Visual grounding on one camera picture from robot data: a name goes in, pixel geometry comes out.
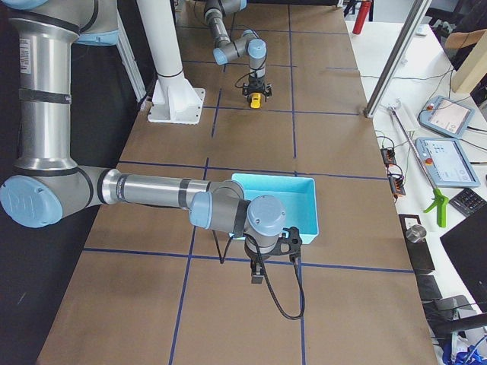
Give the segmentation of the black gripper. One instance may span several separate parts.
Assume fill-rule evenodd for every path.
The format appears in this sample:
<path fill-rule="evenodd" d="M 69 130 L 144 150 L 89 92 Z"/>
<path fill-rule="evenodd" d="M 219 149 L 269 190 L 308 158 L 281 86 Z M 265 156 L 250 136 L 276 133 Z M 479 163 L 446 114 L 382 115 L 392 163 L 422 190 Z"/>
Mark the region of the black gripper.
<path fill-rule="evenodd" d="M 267 100 L 272 96 L 272 85 L 266 83 L 265 77 L 258 77 L 255 73 L 251 73 L 248 77 L 248 82 L 243 84 L 242 94 L 246 97 L 247 102 L 251 101 L 251 93 L 259 92 Z"/>
<path fill-rule="evenodd" d="M 252 241 L 249 237 L 246 237 L 245 240 L 245 253 L 250 258 L 250 267 L 251 267 L 251 283 L 252 284 L 261 284 L 263 282 L 263 272 L 264 269 L 264 261 L 270 257 L 270 254 L 264 253 L 263 249 L 260 248 L 260 255 L 258 255 L 257 248 L 255 242 Z"/>

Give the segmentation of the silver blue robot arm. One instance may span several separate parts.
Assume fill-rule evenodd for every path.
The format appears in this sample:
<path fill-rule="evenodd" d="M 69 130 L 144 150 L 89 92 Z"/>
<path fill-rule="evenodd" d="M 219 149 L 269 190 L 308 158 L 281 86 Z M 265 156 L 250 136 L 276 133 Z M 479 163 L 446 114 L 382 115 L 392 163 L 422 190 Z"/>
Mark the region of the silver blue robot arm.
<path fill-rule="evenodd" d="M 213 56 L 218 65 L 247 56 L 248 82 L 239 86 L 252 109 L 259 109 L 272 96 L 272 85 L 266 83 L 266 42 L 254 30 L 245 30 L 240 38 L 232 40 L 226 31 L 224 17 L 242 11 L 246 1 L 207 1 L 203 16 L 214 39 Z"/>
<path fill-rule="evenodd" d="M 189 209 L 195 227 L 245 237 L 252 282 L 266 276 L 264 260 L 280 256 L 287 230 L 284 205 L 270 195 L 244 198 L 238 182 L 209 182 L 123 174 L 116 169 L 79 166 L 70 155 L 71 47 L 73 43 L 112 46 L 119 41 L 117 1 L 1 1 L 19 34 L 21 152 L 18 175 L 1 186 L 1 204 L 17 223 L 32 228 L 55 224 L 94 205 L 119 202 Z M 205 90 L 186 79 L 170 1 L 137 1 L 156 69 L 149 121 L 195 125 Z M 232 41 L 223 18 L 247 1 L 206 1 L 203 17 L 215 41 L 218 65 L 249 57 L 243 95 L 271 95 L 265 83 L 266 43 L 252 30 Z"/>

